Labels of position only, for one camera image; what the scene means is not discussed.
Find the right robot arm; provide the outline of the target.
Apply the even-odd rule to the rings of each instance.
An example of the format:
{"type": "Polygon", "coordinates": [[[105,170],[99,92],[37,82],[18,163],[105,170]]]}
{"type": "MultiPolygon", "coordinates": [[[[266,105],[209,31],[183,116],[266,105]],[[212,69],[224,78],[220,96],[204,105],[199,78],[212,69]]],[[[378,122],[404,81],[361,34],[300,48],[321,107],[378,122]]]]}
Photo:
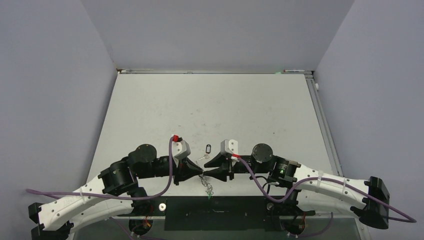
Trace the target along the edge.
{"type": "Polygon", "coordinates": [[[236,174],[249,174],[257,184],[267,174],[267,184],[283,188],[283,197],[271,196],[260,188],[273,208],[272,216],[299,216],[310,212],[333,212],[357,217],[369,227],[389,227],[390,194],[384,182],[371,176],[367,180],[350,179],[312,169],[297,161],[274,155],[272,148],[259,143],[250,155],[240,155],[236,140],[224,140],[220,152],[203,165],[205,175],[223,182],[236,174]]]}

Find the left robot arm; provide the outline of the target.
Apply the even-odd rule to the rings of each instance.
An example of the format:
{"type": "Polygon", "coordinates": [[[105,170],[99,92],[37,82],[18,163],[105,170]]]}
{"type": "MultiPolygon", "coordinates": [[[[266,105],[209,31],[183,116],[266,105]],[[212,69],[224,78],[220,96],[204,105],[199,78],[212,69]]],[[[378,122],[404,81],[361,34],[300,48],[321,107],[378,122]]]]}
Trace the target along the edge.
{"type": "Polygon", "coordinates": [[[203,170],[192,162],[189,145],[182,139],[171,140],[168,155],[158,157],[156,148],[142,144],[128,156],[112,163],[100,174],[73,192],[61,192],[50,203],[35,202],[28,207],[29,218],[36,223],[33,240],[66,240],[79,228],[100,220],[135,213],[143,215],[152,199],[165,194],[171,184],[178,185],[203,170]],[[139,179],[167,177],[164,190],[148,195],[139,179]]]}

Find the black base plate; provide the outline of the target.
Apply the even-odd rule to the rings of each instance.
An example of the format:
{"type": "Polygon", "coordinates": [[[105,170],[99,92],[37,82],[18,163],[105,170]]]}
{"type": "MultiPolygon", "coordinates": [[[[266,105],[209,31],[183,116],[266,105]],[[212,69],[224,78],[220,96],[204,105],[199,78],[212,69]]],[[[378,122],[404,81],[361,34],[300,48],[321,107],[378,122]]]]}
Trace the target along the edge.
{"type": "Polygon", "coordinates": [[[314,216],[297,205],[274,203],[263,196],[165,196],[149,200],[127,214],[128,228],[144,235],[164,221],[165,231],[303,230],[304,217],[314,216]]]}

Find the aluminium rail frame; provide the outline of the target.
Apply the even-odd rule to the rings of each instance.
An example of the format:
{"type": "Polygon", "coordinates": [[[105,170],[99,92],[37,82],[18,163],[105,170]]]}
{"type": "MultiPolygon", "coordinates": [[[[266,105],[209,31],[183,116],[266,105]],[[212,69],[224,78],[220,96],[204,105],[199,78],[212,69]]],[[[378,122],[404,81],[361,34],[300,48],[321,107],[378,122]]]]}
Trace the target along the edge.
{"type": "Polygon", "coordinates": [[[325,149],[329,158],[331,169],[334,175],[343,177],[343,170],[339,161],[336,146],[334,144],[333,136],[324,113],[324,109],[319,97],[319,85],[316,83],[314,78],[314,72],[308,71],[305,75],[306,84],[311,96],[312,104],[315,110],[315,114],[318,120],[322,138],[324,141],[325,149]]]}

